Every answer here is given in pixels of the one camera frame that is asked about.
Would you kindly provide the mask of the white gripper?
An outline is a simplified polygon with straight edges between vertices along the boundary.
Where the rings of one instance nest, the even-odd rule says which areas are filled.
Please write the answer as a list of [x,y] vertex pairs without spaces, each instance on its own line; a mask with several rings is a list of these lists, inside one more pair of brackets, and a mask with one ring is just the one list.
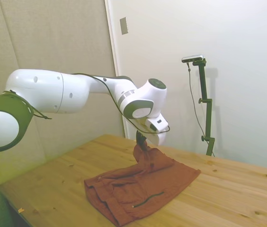
[[167,134],[167,121],[165,119],[134,119],[133,124],[137,129],[136,144],[142,151],[147,151],[149,140],[152,144],[161,145]]

